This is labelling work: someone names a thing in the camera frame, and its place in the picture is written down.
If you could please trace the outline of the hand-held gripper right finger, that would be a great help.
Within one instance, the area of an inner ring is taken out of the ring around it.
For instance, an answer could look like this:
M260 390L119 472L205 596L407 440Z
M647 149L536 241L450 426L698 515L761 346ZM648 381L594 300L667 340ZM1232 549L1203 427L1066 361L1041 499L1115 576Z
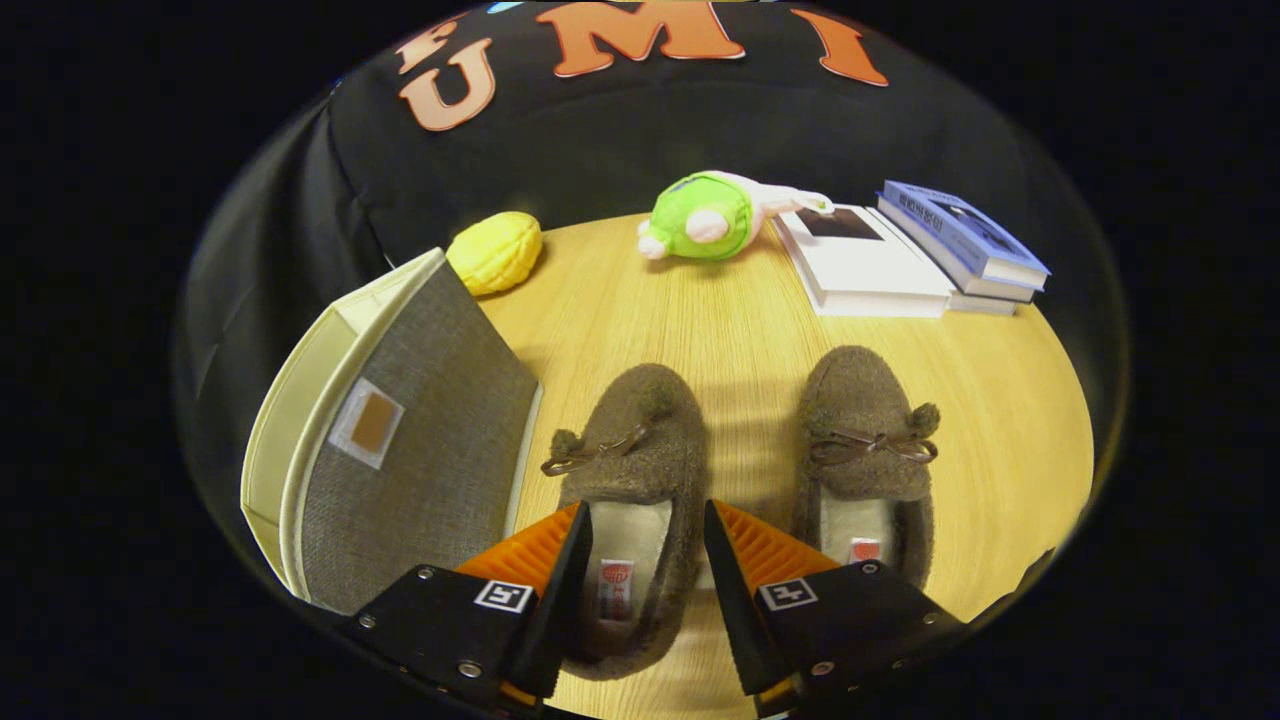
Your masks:
M877 560L842 565L710 500L704 546L744 693L760 717L852 717L966 624Z

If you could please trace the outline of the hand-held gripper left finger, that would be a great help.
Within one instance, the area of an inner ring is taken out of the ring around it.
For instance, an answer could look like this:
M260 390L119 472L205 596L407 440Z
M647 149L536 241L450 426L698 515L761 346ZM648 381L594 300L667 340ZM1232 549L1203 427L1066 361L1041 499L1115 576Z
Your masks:
M575 633L591 548L591 509L571 503L454 569L411 568L338 630L448 703L539 715Z

